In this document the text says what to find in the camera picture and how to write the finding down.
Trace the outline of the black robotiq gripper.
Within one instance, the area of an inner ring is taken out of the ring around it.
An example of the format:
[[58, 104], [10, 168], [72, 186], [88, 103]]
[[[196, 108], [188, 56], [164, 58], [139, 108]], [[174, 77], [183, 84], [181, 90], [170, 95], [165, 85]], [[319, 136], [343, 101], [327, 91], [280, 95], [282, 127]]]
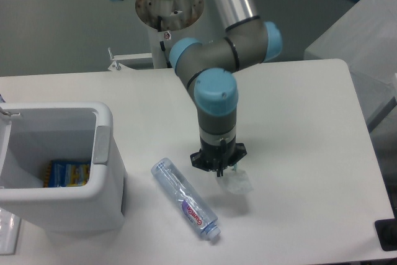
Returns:
[[222, 141], [219, 145], [211, 145], [200, 139], [200, 151], [191, 154], [192, 166], [206, 172], [215, 172], [217, 177], [223, 177], [223, 170], [235, 167], [247, 155], [244, 143], [237, 143], [233, 138], [230, 142]]

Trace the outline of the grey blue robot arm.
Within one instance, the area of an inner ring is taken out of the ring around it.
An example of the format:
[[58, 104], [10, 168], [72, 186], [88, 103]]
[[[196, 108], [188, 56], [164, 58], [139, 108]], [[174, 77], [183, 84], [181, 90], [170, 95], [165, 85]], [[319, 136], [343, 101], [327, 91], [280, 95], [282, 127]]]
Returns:
[[238, 88], [234, 73], [277, 57], [282, 36], [263, 22], [253, 0], [215, 0], [225, 36], [203, 44], [185, 31], [202, 15], [203, 0], [136, 0], [138, 17], [156, 31], [153, 63], [172, 68], [197, 109], [200, 149], [193, 167], [222, 176], [246, 156], [236, 141]]

